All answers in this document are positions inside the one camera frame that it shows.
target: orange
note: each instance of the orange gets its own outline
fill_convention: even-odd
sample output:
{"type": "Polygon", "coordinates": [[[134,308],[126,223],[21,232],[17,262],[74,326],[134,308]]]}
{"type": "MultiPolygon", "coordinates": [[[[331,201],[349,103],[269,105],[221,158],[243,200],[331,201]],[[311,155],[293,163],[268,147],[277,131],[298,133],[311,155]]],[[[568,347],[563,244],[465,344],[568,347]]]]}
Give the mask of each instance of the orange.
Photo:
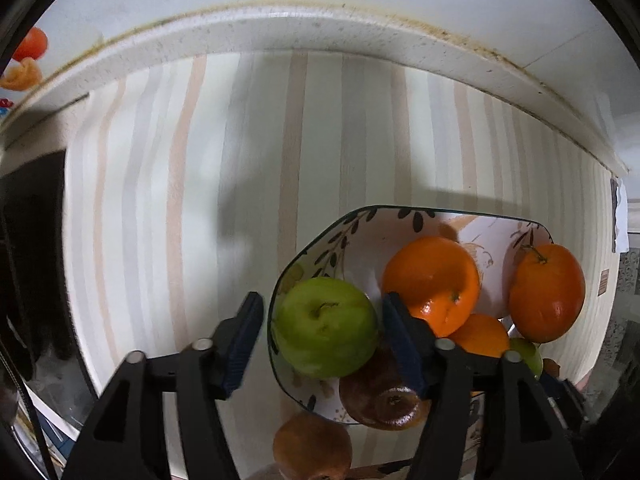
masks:
{"type": "Polygon", "coordinates": [[[565,334],[584,303],[584,275],[569,249],[529,247],[509,293],[513,323],[526,339],[548,343],[565,334]]]}
{"type": "Polygon", "coordinates": [[[500,357],[509,349],[507,329],[487,314],[471,314],[449,338],[472,354],[500,357]]]}
{"type": "Polygon", "coordinates": [[[459,329],[476,306],[480,277],[473,258],[456,242],[425,237],[400,249],[386,264],[384,293],[397,292],[409,312],[437,337],[459,329]]]}

